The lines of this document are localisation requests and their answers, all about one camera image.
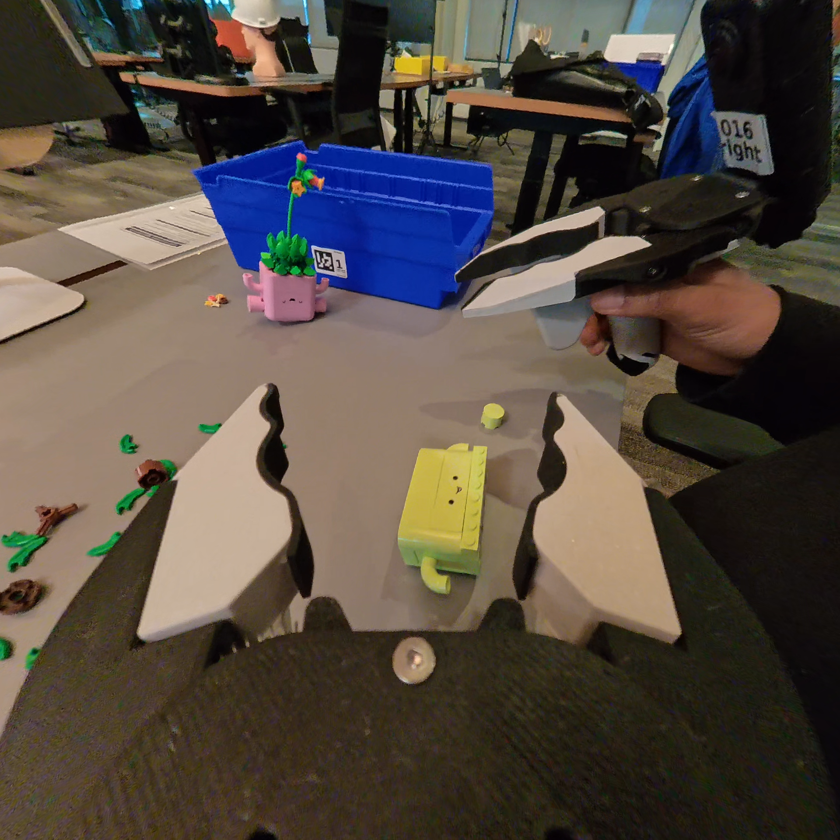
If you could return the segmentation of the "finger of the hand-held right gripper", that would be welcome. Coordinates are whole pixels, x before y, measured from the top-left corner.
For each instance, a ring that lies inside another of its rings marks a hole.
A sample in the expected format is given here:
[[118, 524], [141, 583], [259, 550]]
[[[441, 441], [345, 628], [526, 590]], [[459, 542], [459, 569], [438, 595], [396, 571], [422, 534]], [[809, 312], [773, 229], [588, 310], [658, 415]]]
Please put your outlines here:
[[589, 207], [534, 225], [483, 249], [455, 274], [458, 283], [496, 280], [572, 256], [604, 237], [606, 210]]
[[636, 236], [599, 238], [572, 255], [547, 260], [492, 280], [462, 307], [465, 318], [480, 318], [541, 308], [583, 298], [576, 277], [592, 267], [646, 249], [650, 243]]

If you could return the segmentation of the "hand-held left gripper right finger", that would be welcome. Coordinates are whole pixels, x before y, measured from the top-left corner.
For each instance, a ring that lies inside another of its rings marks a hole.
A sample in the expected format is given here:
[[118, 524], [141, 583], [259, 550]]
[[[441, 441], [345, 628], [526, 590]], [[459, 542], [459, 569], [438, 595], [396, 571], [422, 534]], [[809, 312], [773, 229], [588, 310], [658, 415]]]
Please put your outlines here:
[[513, 561], [528, 628], [576, 646], [604, 623], [675, 643], [681, 625], [645, 483], [559, 393], [548, 399], [537, 477]]

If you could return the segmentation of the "lime green toy brick pot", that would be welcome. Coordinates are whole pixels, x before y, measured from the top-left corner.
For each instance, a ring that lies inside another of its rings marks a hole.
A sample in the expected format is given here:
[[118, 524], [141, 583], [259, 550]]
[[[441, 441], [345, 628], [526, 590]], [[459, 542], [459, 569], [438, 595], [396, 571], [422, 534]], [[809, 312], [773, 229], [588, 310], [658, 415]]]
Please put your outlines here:
[[450, 593], [450, 573], [480, 572], [487, 454], [486, 446], [453, 444], [416, 457], [397, 545], [435, 594]]

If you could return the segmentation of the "person's right forearm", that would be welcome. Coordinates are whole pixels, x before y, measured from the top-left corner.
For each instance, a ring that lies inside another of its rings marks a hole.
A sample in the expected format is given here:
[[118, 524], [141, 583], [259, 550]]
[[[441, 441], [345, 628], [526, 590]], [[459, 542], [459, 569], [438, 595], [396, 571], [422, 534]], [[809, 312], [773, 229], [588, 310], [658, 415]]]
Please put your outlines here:
[[773, 286], [780, 318], [761, 351], [732, 376], [678, 365], [689, 403], [763, 429], [783, 445], [839, 423], [839, 308]]

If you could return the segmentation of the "person's right hand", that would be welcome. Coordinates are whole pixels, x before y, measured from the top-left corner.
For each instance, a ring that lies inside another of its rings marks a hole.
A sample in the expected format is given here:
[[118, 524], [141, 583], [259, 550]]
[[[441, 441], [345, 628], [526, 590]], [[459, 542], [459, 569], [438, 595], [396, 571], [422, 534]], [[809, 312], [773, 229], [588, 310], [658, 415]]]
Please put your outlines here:
[[667, 283], [598, 292], [591, 307], [580, 338], [591, 355], [612, 341], [609, 318], [656, 319], [663, 355], [703, 374], [733, 377], [769, 341], [781, 317], [781, 296], [747, 271], [714, 259]]

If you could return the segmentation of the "scattered green leaf pieces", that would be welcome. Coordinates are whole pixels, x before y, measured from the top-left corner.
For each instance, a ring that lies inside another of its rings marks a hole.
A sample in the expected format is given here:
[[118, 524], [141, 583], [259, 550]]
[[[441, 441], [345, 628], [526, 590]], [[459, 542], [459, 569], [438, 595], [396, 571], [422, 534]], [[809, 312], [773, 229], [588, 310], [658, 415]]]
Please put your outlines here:
[[[197, 426], [198, 431], [204, 435], [212, 435], [217, 433], [220, 428], [222, 427], [222, 423], [215, 423], [215, 424], [207, 424], [207, 423], [200, 423]], [[135, 442], [133, 436], [131, 434], [124, 434], [121, 436], [119, 440], [119, 449], [124, 455], [135, 455], [139, 450], [139, 444]], [[165, 482], [172, 482], [175, 478], [178, 467], [174, 462], [172, 462], [168, 458], [159, 458], [156, 460], [162, 461], [165, 466], [168, 468], [170, 473], [170, 480]], [[137, 503], [138, 500], [143, 498], [152, 498], [158, 491], [161, 486], [153, 488], [152, 490], [143, 490], [139, 487], [136, 481], [136, 487], [126, 493], [123, 497], [121, 497], [114, 506], [114, 510], [117, 515], [122, 516], [123, 514], [131, 511], [134, 505]], [[10, 554], [9, 558], [6, 562], [6, 568], [8, 573], [16, 573], [21, 569], [25, 568], [29, 565], [30, 561], [32, 560], [33, 556], [41, 550], [47, 542], [50, 540], [51, 536], [53, 535], [54, 531], [58, 528], [56, 526], [49, 536], [45, 538], [39, 538], [35, 536], [35, 531], [32, 532], [22, 532], [19, 530], [11, 531], [10, 533], [6, 533], [2, 535], [2, 547], [5, 549], [10, 550], [12, 553]], [[91, 558], [101, 558], [106, 556], [114, 546], [121, 540], [122, 532], [117, 531], [114, 532], [105, 542], [100, 543], [87, 551], [87, 556]], [[31, 669], [34, 665], [37, 657], [39, 656], [40, 648], [39, 647], [32, 647], [27, 651], [25, 655], [25, 662], [24, 666], [27, 670]], [[1, 660], [2, 662], [14, 656], [14, 644], [11, 640], [6, 637], [1, 637]]]

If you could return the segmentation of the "blue storage box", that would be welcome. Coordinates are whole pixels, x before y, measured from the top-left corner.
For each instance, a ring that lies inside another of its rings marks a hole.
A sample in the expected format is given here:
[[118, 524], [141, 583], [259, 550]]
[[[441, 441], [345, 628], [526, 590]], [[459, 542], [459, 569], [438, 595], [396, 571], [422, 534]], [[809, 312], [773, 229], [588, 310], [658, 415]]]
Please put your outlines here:
[[665, 74], [665, 65], [660, 61], [640, 60], [635, 62], [616, 61], [614, 65], [627, 77], [649, 93], [656, 93], [659, 82]]

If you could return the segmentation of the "wooden desk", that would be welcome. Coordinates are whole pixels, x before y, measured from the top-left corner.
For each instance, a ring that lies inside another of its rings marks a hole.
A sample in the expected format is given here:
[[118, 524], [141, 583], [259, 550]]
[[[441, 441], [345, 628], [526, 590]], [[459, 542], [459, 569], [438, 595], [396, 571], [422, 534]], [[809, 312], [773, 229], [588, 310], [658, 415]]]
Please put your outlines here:
[[[384, 72], [381, 78], [381, 90], [394, 91], [395, 146], [397, 152], [412, 154], [414, 133], [415, 91], [422, 88], [450, 88], [475, 81], [478, 72], [434, 71], [431, 77], [421, 77], [405, 73]], [[167, 77], [153, 71], [125, 70], [119, 73], [122, 81], [130, 85], [159, 92], [166, 98], [181, 103], [199, 160], [203, 165], [216, 162], [213, 145], [208, 138], [206, 126], [201, 114], [196, 110], [200, 98], [254, 98], [267, 94], [280, 95], [289, 99], [294, 109], [297, 100], [305, 95], [333, 87], [333, 75], [290, 73], [279, 78], [258, 78], [252, 72], [243, 75], [244, 82], [229, 85], [218, 79], [184, 80]]]
[[564, 143], [559, 158], [560, 172], [554, 179], [547, 211], [557, 211], [560, 208], [567, 181], [571, 176], [571, 162], [579, 147], [581, 136], [609, 130], [626, 137], [625, 183], [619, 187], [621, 193], [632, 187], [643, 148], [651, 146], [659, 137], [655, 129], [636, 131], [630, 118], [619, 109], [518, 98], [504, 91], [466, 87], [447, 93], [444, 125], [446, 146], [451, 141], [455, 105], [494, 112], [509, 128], [532, 132], [532, 146], [511, 223], [513, 235], [534, 224], [555, 135], [562, 135]]

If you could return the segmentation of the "black backpack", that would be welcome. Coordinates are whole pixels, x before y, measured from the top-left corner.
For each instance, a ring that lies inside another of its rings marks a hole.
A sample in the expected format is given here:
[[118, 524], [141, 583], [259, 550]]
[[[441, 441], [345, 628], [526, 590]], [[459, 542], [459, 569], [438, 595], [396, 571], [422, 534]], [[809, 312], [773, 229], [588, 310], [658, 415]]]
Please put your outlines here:
[[664, 118], [663, 106], [635, 78], [606, 62], [601, 52], [583, 58], [550, 58], [531, 39], [508, 77], [515, 97], [616, 109], [637, 130]]

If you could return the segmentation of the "blue plastic bin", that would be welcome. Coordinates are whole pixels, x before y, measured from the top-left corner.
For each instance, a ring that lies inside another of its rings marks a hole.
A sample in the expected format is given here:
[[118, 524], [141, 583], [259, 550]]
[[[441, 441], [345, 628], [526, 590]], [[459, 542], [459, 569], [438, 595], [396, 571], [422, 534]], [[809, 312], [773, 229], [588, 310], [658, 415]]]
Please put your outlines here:
[[495, 212], [489, 164], [324, 143], [285, 143], [194, 171], [239, 266], [259, 268], [266, 238], [287, 227], [298, 155], [324, 178], [295, 198], [304, 237], [331, 287], [439, 309], [456, 272], [484, 246]]

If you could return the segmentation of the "brown branch brick piece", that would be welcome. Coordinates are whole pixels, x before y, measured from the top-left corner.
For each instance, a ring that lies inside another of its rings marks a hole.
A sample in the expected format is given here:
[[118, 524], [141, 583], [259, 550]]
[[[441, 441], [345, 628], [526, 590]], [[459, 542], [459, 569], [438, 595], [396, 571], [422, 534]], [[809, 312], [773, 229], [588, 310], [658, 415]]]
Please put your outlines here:
[[37, 506], [35, 513], [38, 517], [38, 527], [35, 530], [35, 536], [39, 538], [49, 536], [56, 526], [78, 511], [79, 506], [76, 503], [71, 503], [65, 507]]

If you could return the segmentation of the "brown flower-shaped brick piece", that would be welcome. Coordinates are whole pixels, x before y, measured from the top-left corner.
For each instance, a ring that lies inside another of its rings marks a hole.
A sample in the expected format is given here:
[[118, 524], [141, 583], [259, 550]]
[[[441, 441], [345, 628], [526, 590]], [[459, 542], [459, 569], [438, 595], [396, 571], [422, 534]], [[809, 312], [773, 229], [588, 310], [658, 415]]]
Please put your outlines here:
[[1, 591], [1, 614], [11, 616], [27, 613], [37, 606], [44, 593], [45, 587], [38, 581], [15, 581]]

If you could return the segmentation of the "pink toy brick plant pot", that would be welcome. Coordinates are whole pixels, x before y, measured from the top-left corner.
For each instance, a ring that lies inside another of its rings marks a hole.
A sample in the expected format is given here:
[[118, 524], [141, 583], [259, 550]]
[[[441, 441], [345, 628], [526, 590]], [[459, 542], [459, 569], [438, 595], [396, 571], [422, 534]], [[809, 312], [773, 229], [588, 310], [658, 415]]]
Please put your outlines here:
[[295, 202], [313, 188], [321, 190], [324, 178], [308, 167], [307, 154], [297, 154], [296, 169], [287, 183], [289, 201], [284, 230], [266, 237], [258, 276], [244, 273], [250, 312], [261, 312], [273, 322], [309, 322], [327, 311], [329, 279], [318, 277], [308, 240], [292, 232]]

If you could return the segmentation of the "white mat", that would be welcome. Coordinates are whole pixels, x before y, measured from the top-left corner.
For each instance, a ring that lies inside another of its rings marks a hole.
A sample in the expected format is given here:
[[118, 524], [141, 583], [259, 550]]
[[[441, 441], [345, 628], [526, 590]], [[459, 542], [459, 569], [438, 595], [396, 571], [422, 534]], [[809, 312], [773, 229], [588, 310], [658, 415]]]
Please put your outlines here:
[[76, 290], [15, 267], [1, 268], [1, 341], [77, 312], [85, 297]]

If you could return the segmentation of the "white hard hat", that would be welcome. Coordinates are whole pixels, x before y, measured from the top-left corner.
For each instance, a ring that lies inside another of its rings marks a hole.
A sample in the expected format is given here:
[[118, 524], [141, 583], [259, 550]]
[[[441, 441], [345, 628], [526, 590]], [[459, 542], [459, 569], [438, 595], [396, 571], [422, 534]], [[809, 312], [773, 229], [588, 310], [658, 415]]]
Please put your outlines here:
[[281, 9], [281, 1], [234, 1], [231, 17], [243, 26], [268, 29], [278, 26]]

